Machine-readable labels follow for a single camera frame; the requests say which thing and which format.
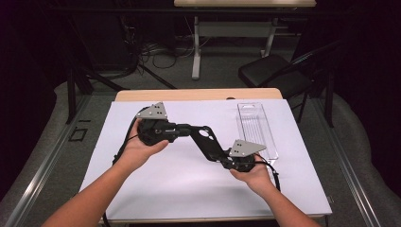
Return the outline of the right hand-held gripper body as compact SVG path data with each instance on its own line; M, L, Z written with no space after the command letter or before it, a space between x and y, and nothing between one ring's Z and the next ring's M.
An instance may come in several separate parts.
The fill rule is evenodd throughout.
M239 172L249 172L255 166L255 153L266 148L265 145L237 139L233 146L226 150L230 157L228 162L234 163L235 168L232 169Z

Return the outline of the white table cover sheet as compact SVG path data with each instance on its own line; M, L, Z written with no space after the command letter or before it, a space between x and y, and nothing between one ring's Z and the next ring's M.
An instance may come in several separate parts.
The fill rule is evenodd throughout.
M239 100L168 101L168 119L208 126L223 148L238 139ZM332 210L288 103L260 100L278 152L274 168L282 193L304 213L321 217ZM111 221L269 218L271 210L243 182L205 159L193 140L181 137L153 155L125 181L107 209Z

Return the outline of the black phone case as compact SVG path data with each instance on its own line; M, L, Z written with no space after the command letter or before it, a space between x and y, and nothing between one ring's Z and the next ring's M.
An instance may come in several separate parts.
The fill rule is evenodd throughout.
M208 161L220 162L218 155L223 151L227 153L222 149L212 129L207 126L192 126L190 136Z

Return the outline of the person's left hand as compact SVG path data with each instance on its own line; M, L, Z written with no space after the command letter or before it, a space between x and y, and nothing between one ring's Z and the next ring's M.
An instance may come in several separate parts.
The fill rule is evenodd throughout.
M160 152L168 145L167 140L158 142L153 146L145 145L139 139L137 131L139 123L140 120L136 120L133 124L129 134L129 140L126 142L122 155L114 164L115 167L124 172L132 173L134 170L141 167L152 155Z

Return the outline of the clear plastic box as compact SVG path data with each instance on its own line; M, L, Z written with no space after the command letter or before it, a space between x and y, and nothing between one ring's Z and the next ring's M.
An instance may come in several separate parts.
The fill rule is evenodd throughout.
M240 138L264 145L260 154L271 164L278 160L277 148L270 130L269 120L261 103L239 103L237 105L237 123Z

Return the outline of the black folding chair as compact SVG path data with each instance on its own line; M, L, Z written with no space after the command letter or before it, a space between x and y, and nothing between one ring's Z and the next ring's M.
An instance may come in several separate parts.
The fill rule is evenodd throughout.
M334 69L339 60L342 41L311 50L287 61L279 55L268 55L238 69L238 77L250 88L276 88L282 98L303 95L302 102L292 107L300 108L296 118L301 122L308 97L319 97L325 91L324 117L333 127Z

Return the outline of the white-legged desk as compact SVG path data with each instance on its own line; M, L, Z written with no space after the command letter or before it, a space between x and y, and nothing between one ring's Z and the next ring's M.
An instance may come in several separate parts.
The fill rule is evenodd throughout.
M316 0L174 0L174 6L183 9L307 9L316 6ZM277 28L277 17L262 22L228 22L217 20L202 21L194 17L193 41L194 57L192 79L200 78L201 45L200 37L253 37L266 38L265 48L261 56L270 53L274 33Z

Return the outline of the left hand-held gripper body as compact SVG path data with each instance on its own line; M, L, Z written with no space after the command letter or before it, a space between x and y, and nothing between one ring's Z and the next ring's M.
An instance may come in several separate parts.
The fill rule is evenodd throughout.
M164 140L173 143L178 136L175 124L167 119L163 102L144 108L136 114L136 118L140 120L137 128L138 137L147 146L153 146Z

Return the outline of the black metal stand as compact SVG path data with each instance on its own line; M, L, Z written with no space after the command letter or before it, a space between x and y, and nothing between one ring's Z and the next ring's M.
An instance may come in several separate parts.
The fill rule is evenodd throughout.
M76 26L70 19L65 20L65 26L69 26L69 31L64 37L60 38L60 48L69 68L67 74L68 118L66 123L70 124L78 115L76 88L86 96L91 95L95 90L90 82L91 79L99 81L116 92L128 91L128 88L112 82L89 67L89 62L84 61L81 57L82 51L80 53L78 51L78 47L84 46L84 43L76 31Z

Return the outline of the person's right hand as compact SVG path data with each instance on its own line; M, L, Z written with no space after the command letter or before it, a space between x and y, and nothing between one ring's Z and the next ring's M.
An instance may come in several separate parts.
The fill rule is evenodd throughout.
M254 155L257 164L249 172L238 172L231 169L230 173L237 179L244 182L254 193L263 197L271 192L275 186L270 180L270 174L258 154Z

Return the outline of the metal floor rail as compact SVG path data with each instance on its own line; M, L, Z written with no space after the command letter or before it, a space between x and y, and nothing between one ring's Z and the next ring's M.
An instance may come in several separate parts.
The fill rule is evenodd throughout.
M366 227L382 227L380 221L378 220L374 208L368 200L368 197L363 189L356 172L354 171L340 139L338 138L334 128L331 128L324 115L324 106L319 99L312 99L311 103L317 112L323 129L327 134L331 147L337 156L337 161L340 165L340 169L344 176L345 181L351 191L351 194L357 204L358 210L364 219Z
M68 113L61 109L66 106L66 100L61 97L57 100L39 141L6 197L0 202L0 209L4 211L0 227L22 226L61 157L63 146L78 122L77 117L84 112L90 99L89 95L79 98L71 121L67 121Z

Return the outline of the dark curtain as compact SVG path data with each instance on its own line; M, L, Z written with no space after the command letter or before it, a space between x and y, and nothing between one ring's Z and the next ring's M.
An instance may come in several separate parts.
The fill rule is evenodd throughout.
M310 20L295 54L348 39L335 93L359 118L374 167L401 198L401 0L316 0L315 10L343 15Z
M64 80L38 2L0 0L0 200L41 137Z

